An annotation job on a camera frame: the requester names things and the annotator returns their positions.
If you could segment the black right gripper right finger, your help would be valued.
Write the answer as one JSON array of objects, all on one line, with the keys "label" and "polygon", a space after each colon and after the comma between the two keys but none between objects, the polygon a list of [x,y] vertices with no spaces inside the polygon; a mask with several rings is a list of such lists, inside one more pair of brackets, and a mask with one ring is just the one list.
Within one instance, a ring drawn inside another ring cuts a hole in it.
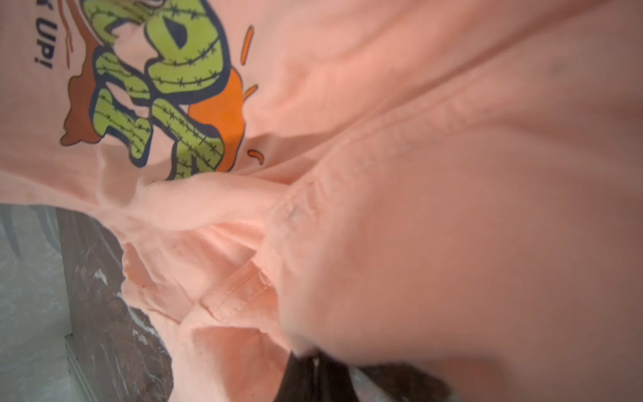
[{"label": "black right gripper right finger", "polygon": [[348,367],[325,354],[320,354],[317,360],[317,400],[359,402]]}]

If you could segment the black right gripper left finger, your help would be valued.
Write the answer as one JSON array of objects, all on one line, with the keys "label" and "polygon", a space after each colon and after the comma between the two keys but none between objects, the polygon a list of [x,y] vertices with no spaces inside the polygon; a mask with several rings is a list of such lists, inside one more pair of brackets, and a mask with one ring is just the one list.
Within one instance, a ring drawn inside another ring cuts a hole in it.
[{"label": "black right gripper left finger", "polygon": [[316,357],[290,354],[274,402],[318,401]]}]

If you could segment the pink graphic t-shirt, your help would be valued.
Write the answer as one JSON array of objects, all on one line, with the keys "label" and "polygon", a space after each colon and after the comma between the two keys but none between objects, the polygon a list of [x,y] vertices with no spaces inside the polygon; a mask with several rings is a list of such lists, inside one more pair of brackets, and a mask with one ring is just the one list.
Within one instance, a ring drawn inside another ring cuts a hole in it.
[{"label": "pink graphic t-shirt", "polygon": [[639,1],[4,1],[1,201],[112,231],[173,401],[642,398]]}]

